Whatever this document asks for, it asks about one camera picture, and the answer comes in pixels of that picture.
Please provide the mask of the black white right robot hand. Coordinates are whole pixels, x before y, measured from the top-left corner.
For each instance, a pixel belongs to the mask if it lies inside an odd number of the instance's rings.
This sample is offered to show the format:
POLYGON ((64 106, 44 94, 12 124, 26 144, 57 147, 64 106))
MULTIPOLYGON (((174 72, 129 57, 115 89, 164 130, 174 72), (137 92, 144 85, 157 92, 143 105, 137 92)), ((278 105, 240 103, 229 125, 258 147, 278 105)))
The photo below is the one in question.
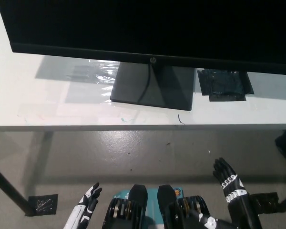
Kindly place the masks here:
POLYGON ((240 229, 260 229, 260 219, 239 175, 222 157, 215 160, 213 167, 213 175, 223 189, 232 224, 240 229))

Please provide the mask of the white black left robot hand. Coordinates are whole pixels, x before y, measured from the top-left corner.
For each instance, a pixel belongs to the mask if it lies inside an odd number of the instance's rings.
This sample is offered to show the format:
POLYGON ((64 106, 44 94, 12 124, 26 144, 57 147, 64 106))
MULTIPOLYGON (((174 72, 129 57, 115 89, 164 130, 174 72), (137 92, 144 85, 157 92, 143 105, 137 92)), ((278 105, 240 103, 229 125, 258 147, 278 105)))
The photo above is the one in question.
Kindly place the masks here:
POLYGON ((64 229, 86 229, 89 225, 92 214, 98 204, 98 197, 102 188, 99 182, 89 188, 79 203, 73 208, 64 229))

